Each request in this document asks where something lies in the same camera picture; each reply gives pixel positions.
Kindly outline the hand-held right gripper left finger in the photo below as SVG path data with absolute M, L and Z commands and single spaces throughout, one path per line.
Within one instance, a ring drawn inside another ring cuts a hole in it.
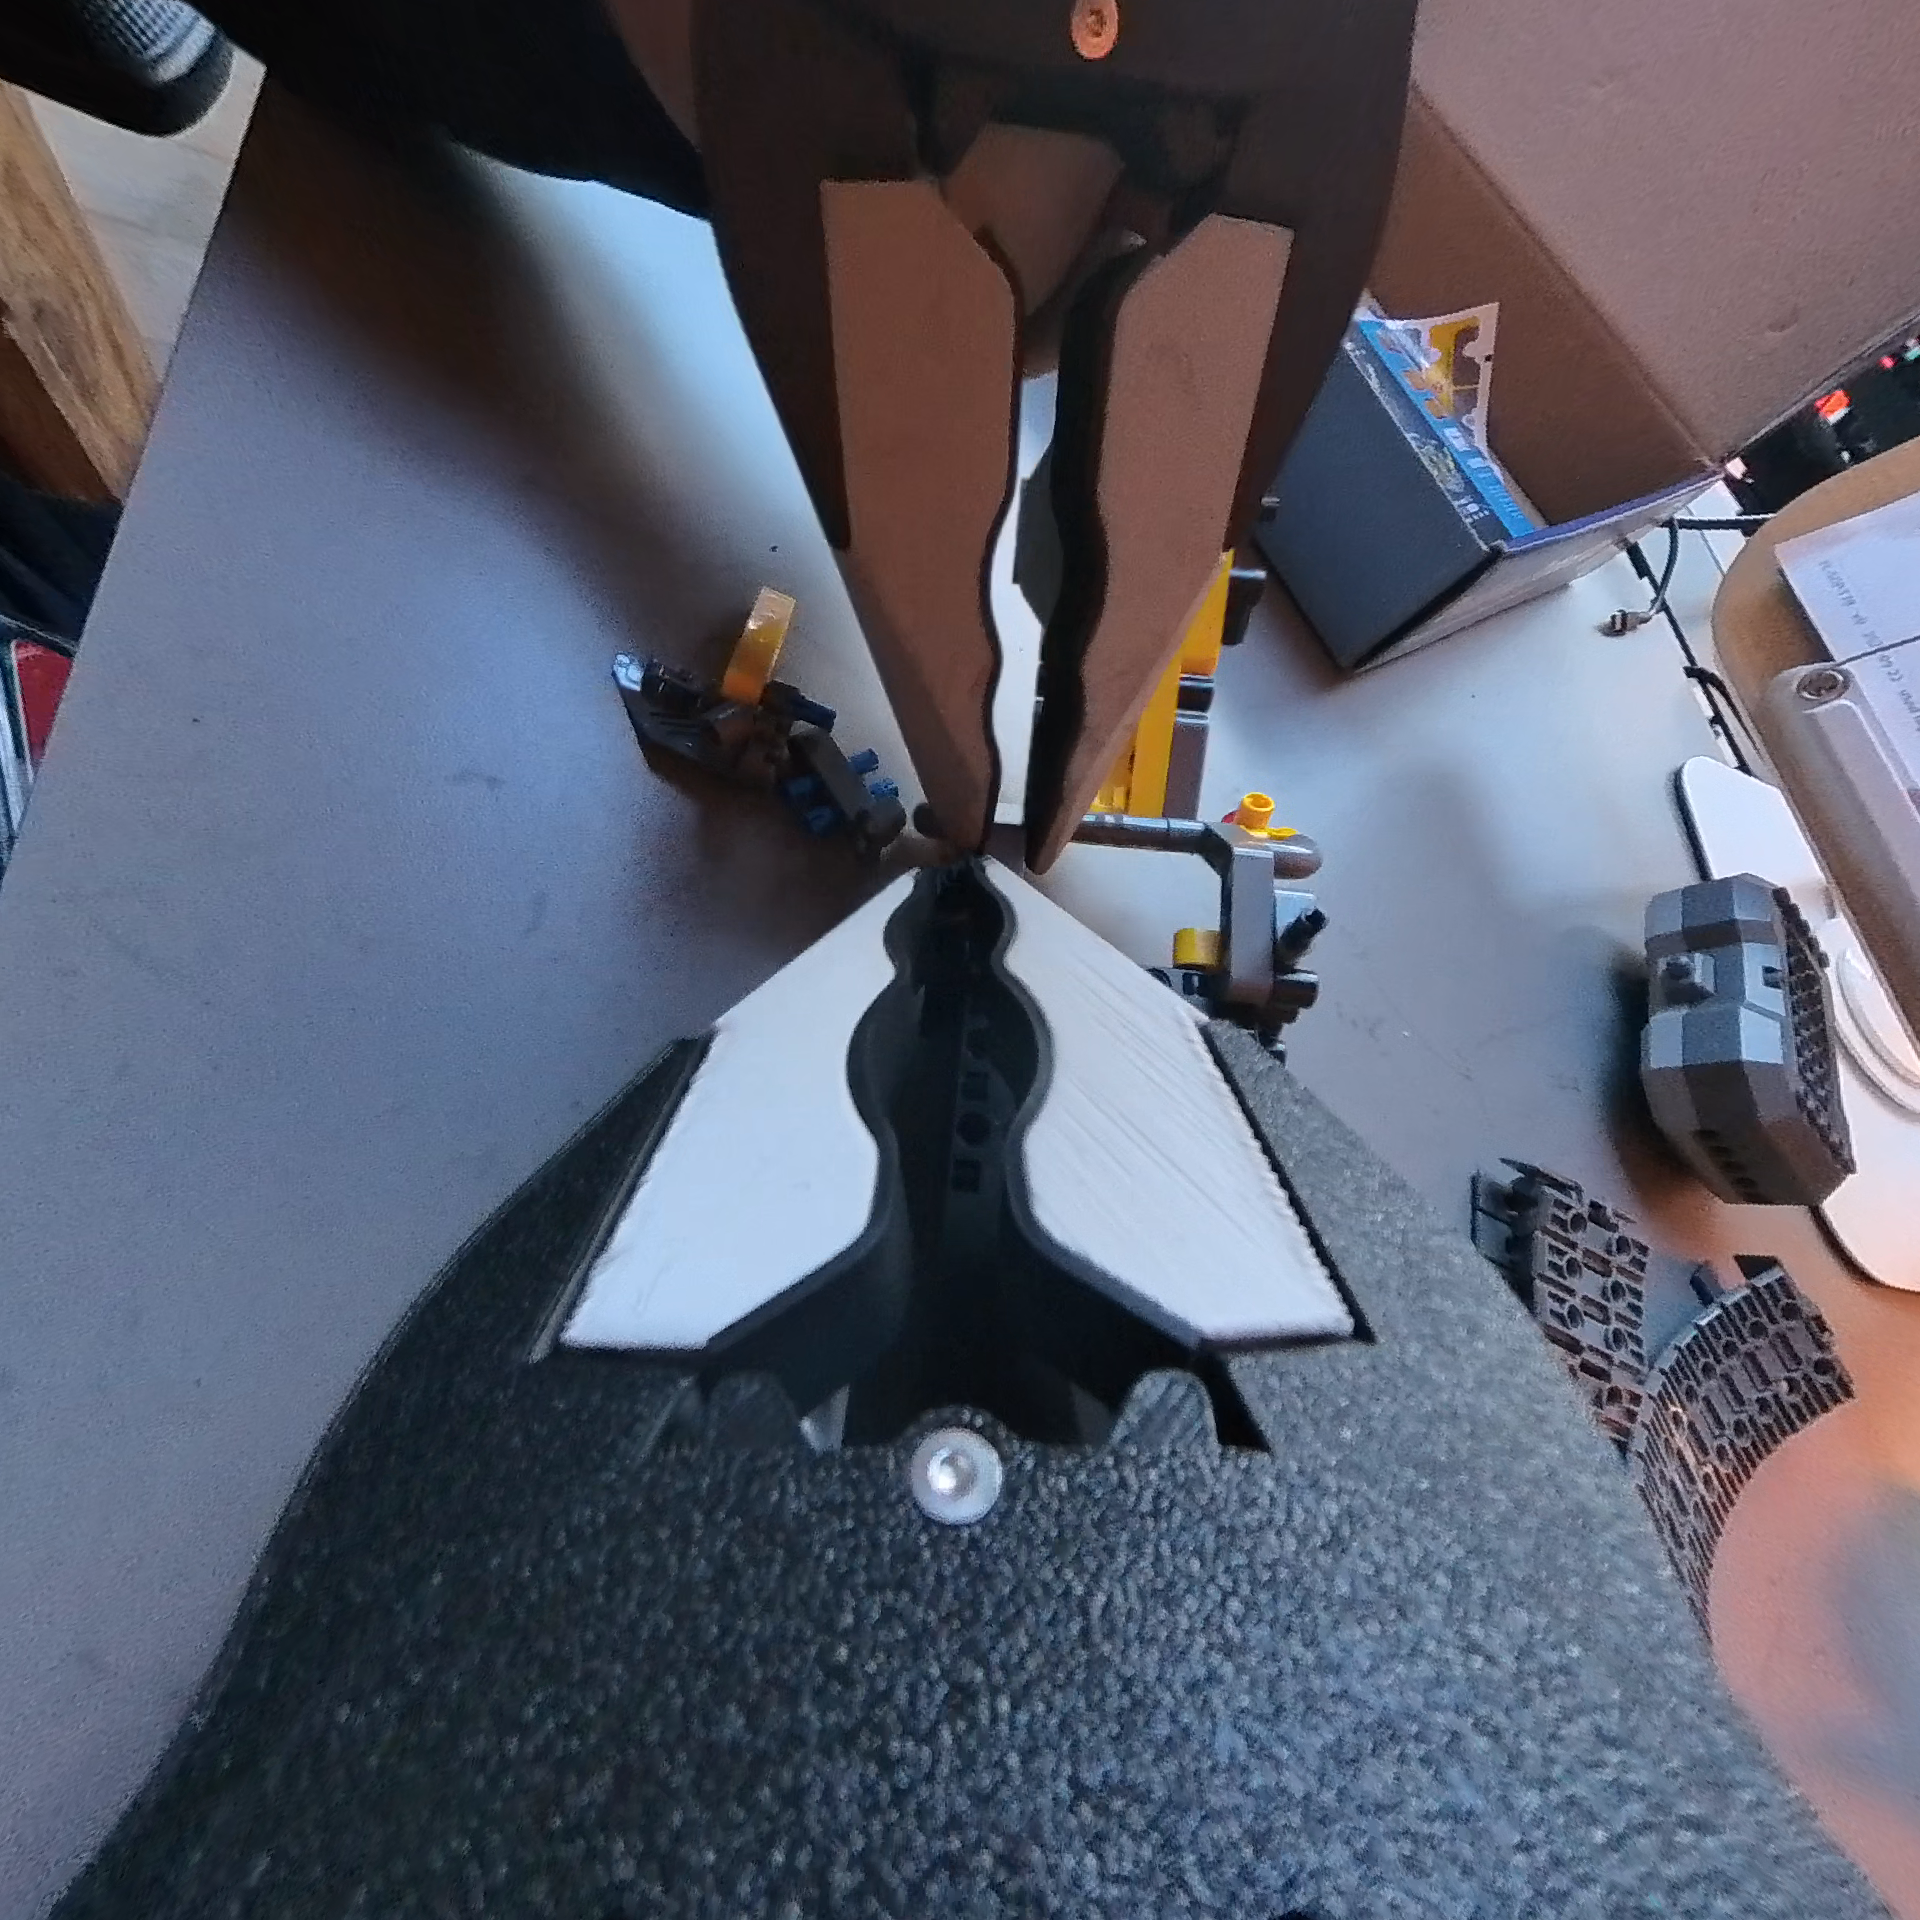
M 589 1256 L 558 1343 L 627 1354 L 882 1354 L 914 1252 L 891 1078 L 856 1035 L 901 984 L 909 869 L 712 1025 L 684 1092 Z

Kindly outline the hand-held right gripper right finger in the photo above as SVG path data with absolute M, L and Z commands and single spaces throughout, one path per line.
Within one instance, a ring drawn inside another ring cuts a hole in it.
M 1186 1348 L 1340 1342 L 1355 1310 L 1189 1001 L 994 858 L 999 965 L 1037 1029 L 1024 1212 Z

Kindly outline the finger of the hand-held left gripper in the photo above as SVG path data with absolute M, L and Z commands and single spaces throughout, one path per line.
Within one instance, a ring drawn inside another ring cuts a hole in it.
M 1110 261 L 1071 311 L 1051 445 L 1060 587 L 1023 812 L 1035 872 L 1066 849 L 1219 570 L 1292 240 L 1214 211 Z
M 822 185 L 841 568 L 951 844 L 994 827 L 991 566 L 1015 485 L 1016 289 L 929 180 Z

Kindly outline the black perforated battery box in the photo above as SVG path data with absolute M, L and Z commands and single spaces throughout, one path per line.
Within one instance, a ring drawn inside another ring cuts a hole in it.
M 886 1090 L 910 1262 L 898 1327 L 849 1388 L 843 1437 L 895 1442 L 967 1407 L 1028 1442 L 1097 1443 L 1113 1410 L 1045 1349 L 1047 1266 L 1007 1195 L 1041 1069 L 1031 1018 L 994 972 L 1007 910 L 972 864 L 937 869 L 914 910 Z

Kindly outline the yellow grey brick arm assembly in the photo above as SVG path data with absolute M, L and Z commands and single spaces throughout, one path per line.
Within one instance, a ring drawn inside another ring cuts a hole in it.
M 1186 620 L 1179 650 L 1078 820 L 1074 846 L 1198 858 L 1217 881 L 1213 923 L 1173 936 L 1157 972 L 1203 1018 L 1237 1025 L 1276 1061 L 1289 1029 L 1320 998 L 1308 953 L 1328 914 L 1307 889 L 1325 854 L 1286 827 L 1269 792 L 1247 790 L 1203 814 L 1203 773 L 1223 654 L 1237 645 L 1266 572 L 1226 549 Z

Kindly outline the small grey yellow brick assembly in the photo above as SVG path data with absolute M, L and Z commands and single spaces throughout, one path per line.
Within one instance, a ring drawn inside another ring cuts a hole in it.
M 906 829 L 901 783 L 874 749 L 843 745 L 835 708 L 780 675 L 797 612 L 761 587 L 719 677 L 618 654 L 612 681 L 642 753 L 766 794 L 810 836 L 879 858 Z

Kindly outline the grey desk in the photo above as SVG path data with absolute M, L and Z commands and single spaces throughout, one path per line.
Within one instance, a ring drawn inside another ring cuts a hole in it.
M 1625 568 L 1345 681 L 1269 601 L 1210 794 L 1331 854 L 1262 1069 L 1378 1327 L 1237 1366 L 1272 1449 L 674 1447 L 669 1388 L 474 1364 L 478 1283 L 627 1084 L 876 876 L 660 780 L 618 650 L 901 745 L 708 230 L 260 100 L 4 881 L 4 1915 L 1853 1915 L 1916 1907 L 1915 1307 L 1723 1212 L 1630 1099 L 1642 908 L 1709 748 Z M 1695 1617 L 1472 1179 L 1779 1259 L 1854 1395 Z

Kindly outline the blue printed booklet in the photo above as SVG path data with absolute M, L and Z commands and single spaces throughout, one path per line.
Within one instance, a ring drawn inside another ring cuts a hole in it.
M 1500 464 L 1493 440 L 1477 443 L 1460 423 L 1428 418 L 1389 372 L 1362 329 L 1362 318 L 1372 315 L 1389 318 L 1374 299 L 1357 308 L 1343 344 L 1345 351 L 1454 511 L 1488 537 L 1497 533 L 1525 537 L 1540 531 L 1547 525 L 1545 517 Z

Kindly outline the blue yellow instruction booklet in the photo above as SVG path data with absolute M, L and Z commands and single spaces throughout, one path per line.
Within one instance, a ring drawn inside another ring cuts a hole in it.
M 1361 329 L 1428 419 L 1453 419 L 1486 445 L 1499 319 L 1499 301 L 1483 301 L 1425 318 L 1364 315 Z

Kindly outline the navy cardboard box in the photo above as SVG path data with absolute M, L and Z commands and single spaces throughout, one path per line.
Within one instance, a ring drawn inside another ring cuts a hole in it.
M 1371 297 L 1500 306 L 1477 531 L 1345 345 L 1259 525 L 1343 670 L 1603 563 L 1916 323 L 1915 1 L 1423 3 Z

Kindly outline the grey brick motor block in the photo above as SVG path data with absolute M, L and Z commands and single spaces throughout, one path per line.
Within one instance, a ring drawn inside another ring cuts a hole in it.
M 1757 874 L 1673 887 L 1647 904 L 1644 972 L 1644 1099 L 1693 1174 L 1733 1203 L 1829 1199 L 1859 1162 L 1806 914 Z

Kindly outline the instruction sheet on clipboard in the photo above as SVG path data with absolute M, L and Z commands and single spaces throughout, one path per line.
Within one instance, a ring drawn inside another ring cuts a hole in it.
M 1833 797 L 1829 780 L 1781 743 L 1768 690 L 1783 673 L 1798 677 L 1833 660 L 1783 577 L 1779 547 L 1916 491 L 1916 441 L 1839 472 L 1749 537 L 1710 609 L 1713 643 L 1737 702 L 1758 732 L 1777 782 L 1913 1039 L 1919 1035 L 1916 893 L 1895 889 L 1895 865 L 1865 848 L 1860 812 Z

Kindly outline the printed instruction sheet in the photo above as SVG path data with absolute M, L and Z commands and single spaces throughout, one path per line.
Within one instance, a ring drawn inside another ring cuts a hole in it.
M 1779 568 L 1826 656 L 1853 661 L 1919 638 L 1919 493 L 1783 539 Z

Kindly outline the clear badge holder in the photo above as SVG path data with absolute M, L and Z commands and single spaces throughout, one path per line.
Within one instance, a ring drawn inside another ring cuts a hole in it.
M 2 615 L 2 872 L 19 846 L 77 651 L 63 635 Z

